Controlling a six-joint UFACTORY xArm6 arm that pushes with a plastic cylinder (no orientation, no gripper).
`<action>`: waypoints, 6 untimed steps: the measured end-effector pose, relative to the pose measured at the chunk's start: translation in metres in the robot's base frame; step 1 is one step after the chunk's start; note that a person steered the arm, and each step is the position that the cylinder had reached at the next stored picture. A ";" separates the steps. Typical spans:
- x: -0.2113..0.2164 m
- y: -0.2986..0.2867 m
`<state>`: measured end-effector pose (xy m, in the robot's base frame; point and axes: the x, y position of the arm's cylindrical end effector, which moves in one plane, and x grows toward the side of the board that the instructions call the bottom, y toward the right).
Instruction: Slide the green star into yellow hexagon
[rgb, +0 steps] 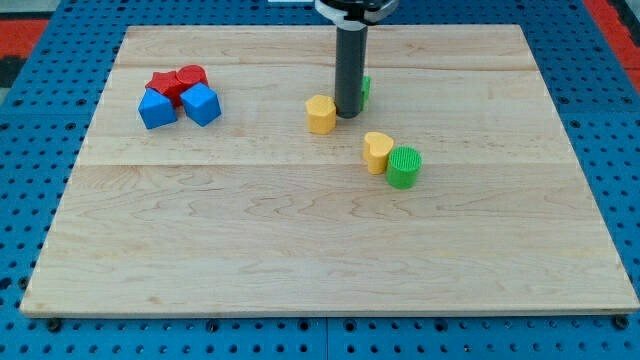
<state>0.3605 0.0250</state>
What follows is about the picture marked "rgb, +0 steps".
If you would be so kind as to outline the white black robot arm flange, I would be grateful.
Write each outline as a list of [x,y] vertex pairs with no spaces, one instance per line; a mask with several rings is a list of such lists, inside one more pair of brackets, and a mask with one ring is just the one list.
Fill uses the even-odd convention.
[[315,0],[314,8],[338,28],[359,31],[393,14],[399,0]]

